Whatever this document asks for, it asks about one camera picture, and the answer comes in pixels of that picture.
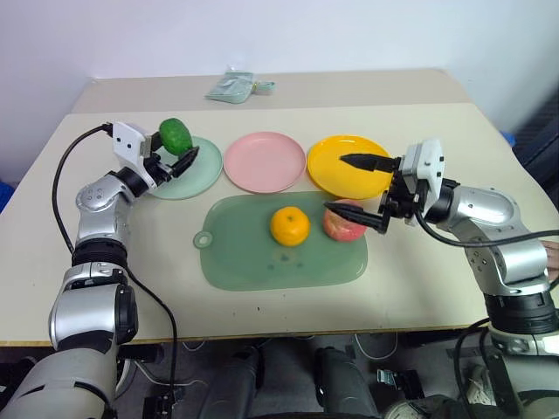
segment cutting board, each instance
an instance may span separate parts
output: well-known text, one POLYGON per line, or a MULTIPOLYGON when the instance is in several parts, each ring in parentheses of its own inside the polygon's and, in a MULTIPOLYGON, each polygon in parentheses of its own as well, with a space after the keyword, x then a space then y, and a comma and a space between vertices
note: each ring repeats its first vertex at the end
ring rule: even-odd
POLYGON ((364 237, 336 242, 322 229, 325 208, 334 198, 322 192, 230 196, 208 212, 194 237, 208 282, 227 291, 257 291, 343 284, 367 266, 364 237), (286 206, 311 221, 307 240, 296 247, 278 244, 270 233, 273 213, 286 206))

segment floor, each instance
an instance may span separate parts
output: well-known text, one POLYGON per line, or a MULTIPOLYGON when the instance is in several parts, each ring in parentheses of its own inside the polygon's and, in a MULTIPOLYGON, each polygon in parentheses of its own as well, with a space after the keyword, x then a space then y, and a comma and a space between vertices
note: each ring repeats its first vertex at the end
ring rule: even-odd
MULTIPOLYGON (((362 347, 369 355, 382 357, 394 346, 394 333, 362 334, 359 337, 362 347)), ((442 394, 455 397, 458 393, 452 372, 452 349, 454 340, 431 343, 423 347, 407 347, 406 335, 398 335, 398 349, 386 361, 371 361, 363 356, 353 335, 331 335, 302 338, 278 338, 271 340, 218 340, 206 342, 196 352, 180 348, 176 378, 178 381, 198 379, 211 383, 214 374, 224 365, 229 356, 247 343, 263 345, 266 373, 264 385, 252 405, 252 416, 271 413, 306 411, 319 412, 321 407, 314 395, 313 359, 319 347, 335 347, 355 356, 355 363, 368 382, 379 411, 385 410, 396 400, 403 398, 395 389, 376 382, 376 370, 416 369, 423 384, 425 395, 442 394)), ((189 342, 189 347, 197 346, 189 342)), ((463 346, 463 366, 468 368, 480 363, 476 356, 477 337, 467 340, 463 346)), ((158 365, 148 365, 150 371, 165 380, 169 373, 169 360, 166 357, 158 365)), ((117 401, 116 408, 120 419, 141 417, 143 397, 156 390, 137 370, 135 378, 117 401)), ((195 383, 184 389, 184 398, 176 407, 173 417, 196 418, 204 400, 206 386, 195 383)))

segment black cable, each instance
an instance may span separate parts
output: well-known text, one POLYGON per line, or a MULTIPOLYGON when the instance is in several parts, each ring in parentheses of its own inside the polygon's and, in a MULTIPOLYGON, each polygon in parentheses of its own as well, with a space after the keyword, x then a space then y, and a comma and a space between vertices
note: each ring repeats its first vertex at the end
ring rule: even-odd
POLYGON ((173 401, 174 401, 175 400, 176 350, 178 345, 178 338, 176 335, 175 316, 173 315, 173 312, 171 312, 170 308, 168 308, 167 305, 163 303, 163 301, 159 297, 157 297, 154 292, 152 292, 149 288, 147 288, 147 286, 145 286, 142 282, 138 280, 138 278, 134 275, 134 273, 130 270, 128 266, 125 269, 130 279, 132 279, 132 281, 136 285, 138 285, 143 291, 145 291, 145 293, 147 293, 149 297, 154 299, 155 302, 159 304, 159 306, 161 306, 169 316, 169 320, 171 322, 171 328, 173 330, 173 343, 171 347, 171 369, 169 372, 169 392, 171 393, 171 397, 173 397, 173 401))
POLYGON ((480 354, 481 354, 481 358, 483 359, 483 363, 486 364, 486 367, 487 367, 486 337, 488 333, 489 333, 489 329, 485 328, 480 334, 480 354))
POLYGON ((478 332, 478 330, 479 330, 478 327, 487 323, 488 321, 489 321, 489 318, 485 318, 485 319, 482 319, 480 321, 476 321, 475 323, 470 325, 458 337, 458 340, 456 341, 456 346, 454 347, 454 360, 453 360, 454 361, 454 378, 456 379, 456 384, 458 385, 458 391, 460 393, 460 398, 462 399, 462 402, 464 403, 464 408, 466 409, 466 413, 468 414, 468 417, 470 419, 477 419, 477 417, 476 417, 475 413, 473 413, 472 405, 468 401, 468 398, 467 398, 467 395, 466 395, 466 386, 465 386, 464 382, 462 381, 462 374, 460 372, 460 351, 462 349, 462 343, 464 342, 464 339, 466 338, 466 336, 468 336, 469 334, 478 332))
POLYGON ((68 158, 68 155, 70 155, 72 150, 74 150, 74 148, 78 144, 80 144, 85 138, 95 133, 98 133, 99 131, 105 131, 109 133, 110 131, 112 131, 112 124, 107 123, 107 124, 99 125, 98 127, 95 127, 94 129, 90 129, 86 133, 83 133, 78 138, 76 138, 72 142, 72 144, 68 146, 68 148, 60 158, 59 166, 56 168, 56 173, 54 174, 54 179, 52 180, 52 196, 51 196, 52 212, 54 213, 54 219, 56 220, 56 224, 59 225, 60 234, 62 235, 62 238, 64 239, 64 242, 66 243, 66 247, 68 248, 70 253, 73 253, 72 240, 70 240, 68 236, 68 232, 64 227, 64 223, 62 223, 62 218, 60 218, 60 212, 59 212, 58 192, 59 192, 60 174, 62 173, 62 168, 64 167, 64 163, 66 162, 66 159, 68 158))
POLYGON ((455 247, 466 247, 466 248, 493 247, 493 246, 502 246, 502 245, 505 245, 505 244, 524 242, 526 240, 532 240, 532 239, 538 238, 538 237, 559 236, 559 230, 545 230, 545 231, 537 231, 536 233, 528 233, 528 234, 522 234, 520 236, 503 238, 501 240, 487 240, 485 242, 482 242, 482 241, 479 241, 479 242, 459 242, 458 240, 452 240, 450 238, 446 238, 445 236, 441 236, 440 234, 438 234, 425 221, 425 219, 423 218, 423 214, 421 214, 421 211, 419 209, 416 209, 414 214, 415 214, 416 219, 418 220, 418 223, 421 226, 421 228, 423 230, 425 230, 425 232, 429 236, 437 239, 439 242, 442 242, 444 244, 448 244, 450 246, 455 246, 455 247))
MULTIPOLYGON (((56 223, 59 227, 60 234, 62 235, 62 238, 64 238, 64 241, 66 243, 66 247, 68 248, 70 253, 73 253, 74 248, 73 248, 72 240, 70 240, 70 238, 68 236, 68 233, 66 231, 66 227, 64 226, 62 218, 60 217, 59 205, 58 205, 58 199, 57 199, 58 198, 58 190, 59 190, 60 174, 62 173, 62 168, 64 167, 64 163, 66 162, 66 159, 68 158, 68 155, 70 155, 72 150, 74 150, 74 148, 78 144, 80 144, 85 138, 87 138, 90 135, 93 135, 95 133, 98 133, 99 131, 105 131, 109 135, 112 135, 113 134, 113 124, 106 123, 106 124, 103 124, 103 125, 99 125, 98 127, 90 129, 89 131, 83 133, 78 138, 76 138, 72 142, 72 144, 70 144, 70 146, 68 146, 68 148, 66 149, 66 151, 64 152, 64 154, 60 158, 59 165, 56 169, 56 173, 54 174, 54 179, 52 180, 52 212, 54 213, 54 218, 56 219, 56 223)), ((157 297, 157 295, 155 295, 154 292, 152 292, 149 288, 147 288, 147 286, 145 286, 142 282, 140 282, 138 280, 138 278, 132 273, 132 271, 130 270, 130 268, 128 266, 126 266, 125 269, 126 269, 126 272, 127 272, 128 276, 130 277, 130 279, 136 285, 138 285, 143 291, 145 291, 145 293, 147 293, 149 295, 149 297, 151 297, 159 306, 161 306, 163 308, 163 310, 165 310, 165 312, 167 312, 167 315, 169 316, 169 320, 170 320, 170 323, 171 323, 171 328, 172 328, 172 331, 173 331, 173 343, 172 343, 172 349, 171 349, 171 368, 170 368, 170 372, 169 372, 169 392, 171 393, 171 397, 172 397, 172 400, 174 402, 175 401, 176 352, 177 352, 177 345, 178 345, 175 316, 173 315, 173 312, 171 312, 170 309, 167 307, 167 305, 165 303, 163 303, 163 301, 159 297, 157 297)))

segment apple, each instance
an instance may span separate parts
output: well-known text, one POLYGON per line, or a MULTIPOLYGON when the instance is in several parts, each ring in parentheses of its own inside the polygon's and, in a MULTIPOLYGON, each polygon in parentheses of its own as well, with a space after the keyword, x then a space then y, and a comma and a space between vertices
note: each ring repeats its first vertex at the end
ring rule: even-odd
MULTIPOLYGON (((353 199, 340 199, 336 202, 348 203, 362 208, 362 205, 353 199)), ((329 209, 326 210, 324 218, 322 218, 322 227, 329 237, 332 237, 338 242, 352 242, 357 240, 365 234, 365 231, 367 230, 367 227, 364 225, 345 220, 329 209)))

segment table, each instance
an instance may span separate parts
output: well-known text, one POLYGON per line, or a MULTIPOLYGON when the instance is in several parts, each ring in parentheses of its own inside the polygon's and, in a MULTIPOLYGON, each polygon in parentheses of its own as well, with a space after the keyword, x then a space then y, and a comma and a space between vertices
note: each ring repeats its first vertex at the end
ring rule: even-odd
MULTIPOLYGON (((67 145, 107 120, 134 122, 151 132, 160 121, 178 117, 222 152, 241 135, 261 130, 288 134, 306 150, 332 134, 359 134, 392 155, 436 136, 445 152, 446 177, 506 191, 531 230, 559 224, 555 207, 507 142, 443 72, 269 75, 262 79, 277 81, 277 92, 253 96, 240 106, 201 98, 217 79, 98 80, 84 91, 0 215, 0 345, 49 345, 48 314, 70 266, 52 216, 52 176, 67 145)), ((59 186, 60 211, 71 237, 78 225, 78 190, 118 167, 104 134, 71 154, 59 186)), ((288 191, 302 190, 315 190, 307 175, 288 191)), ((369 265, 350 283, 262 292, 212 287, 192 238, 213 203, 244 193, 221 174, 200 196, 178 202, 146 196, 133 209, 129 264, 173 310, 181 338, 439 329, 486 316, 463 251, 399 220, 386 236, 368 231, 369 265)), ((366 208, 377 205, 372 199, 366 208)), ((557 290, 554 296, 559 297, 557 290)), ((165 313, 141 290, 136 297, 140 330, 135 340, 168 339, 165 313)))

